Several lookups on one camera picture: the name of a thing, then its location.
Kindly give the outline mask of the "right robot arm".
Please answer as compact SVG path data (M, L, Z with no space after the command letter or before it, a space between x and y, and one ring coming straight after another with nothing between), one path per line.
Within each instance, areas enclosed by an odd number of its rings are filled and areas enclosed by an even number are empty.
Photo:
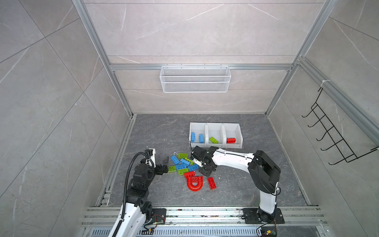
M260 191L260 203L256 212L258 221L274 221L276 199L281 193L278 185L281 169L265 152L257 150L255 153L243 154L218 147L203 149L196 146L191 152L191 159L199 166L199 172L208 178L219 166L228 166L249 173Z

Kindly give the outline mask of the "red arch lego piece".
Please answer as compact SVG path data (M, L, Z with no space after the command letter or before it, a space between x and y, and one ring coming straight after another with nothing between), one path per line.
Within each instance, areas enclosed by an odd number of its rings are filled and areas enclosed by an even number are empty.
M194 192L197 192L203 187L203 177L202 176L191 176L187 177L187 187Z

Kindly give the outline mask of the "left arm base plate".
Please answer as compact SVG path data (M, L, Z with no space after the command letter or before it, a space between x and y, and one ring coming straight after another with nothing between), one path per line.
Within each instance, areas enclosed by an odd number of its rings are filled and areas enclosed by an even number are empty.
M156 225L156 222L164 224L166 220L166 214L167 214L166 208L153 208L152 210L149 210L145 214L146 216L145 225L147 224Z

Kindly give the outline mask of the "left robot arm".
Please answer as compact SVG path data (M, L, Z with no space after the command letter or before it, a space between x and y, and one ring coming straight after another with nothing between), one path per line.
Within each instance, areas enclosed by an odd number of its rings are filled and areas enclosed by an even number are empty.
M110 237L135 237L140 230L153 231L165 224L166 209L153 209L147 200L149 186L156 175L168 173L167 165L155 161L156 150L150 148L137 153L128 167L123 201Z

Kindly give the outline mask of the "blue lego brick low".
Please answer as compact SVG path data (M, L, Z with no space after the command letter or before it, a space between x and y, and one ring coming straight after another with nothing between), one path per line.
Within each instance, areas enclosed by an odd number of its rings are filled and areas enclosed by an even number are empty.
M203 136L203 134L199 135L199 143L204 143L204 136Z

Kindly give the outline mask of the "white three-compartment bin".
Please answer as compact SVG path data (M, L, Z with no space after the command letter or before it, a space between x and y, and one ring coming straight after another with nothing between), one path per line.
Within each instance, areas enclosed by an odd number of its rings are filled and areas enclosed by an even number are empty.
M226 149L241 149L243 146L243 136L240 124L238 123L191 122L189 127L189 144L192 148L195 146L201 148L215 146ZM190 141L192 132L196 135L195 143ZM199 143L200 134L204 136L204 143ZM216 138L219 143L211 143L209 140L210 137ZM227 144L227 138L236 138L236 143Z

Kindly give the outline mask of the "red lego brick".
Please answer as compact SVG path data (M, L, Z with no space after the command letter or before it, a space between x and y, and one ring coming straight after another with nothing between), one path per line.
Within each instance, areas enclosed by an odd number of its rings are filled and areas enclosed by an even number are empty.
M187 179L187 178L191 178L191 177L194 177L195 176L195 171L191 171L191 172L186 172L184 173L184 177Z
M236 143L236 138L227 138L227 144L234 144Z
M209 187L210 187L210 190L215 190L217 188L216 184L215 184L215 181L213 179L213 177L209 177L207 178L207 181L208 181L208 184L209 184Z

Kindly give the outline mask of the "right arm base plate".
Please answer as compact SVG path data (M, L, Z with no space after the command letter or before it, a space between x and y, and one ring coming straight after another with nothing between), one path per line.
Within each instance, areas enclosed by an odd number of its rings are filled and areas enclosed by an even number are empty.
M276 208L272 214L262 211L260 208L243 208L242 219L246 224L284 224L285 220L280 208Z

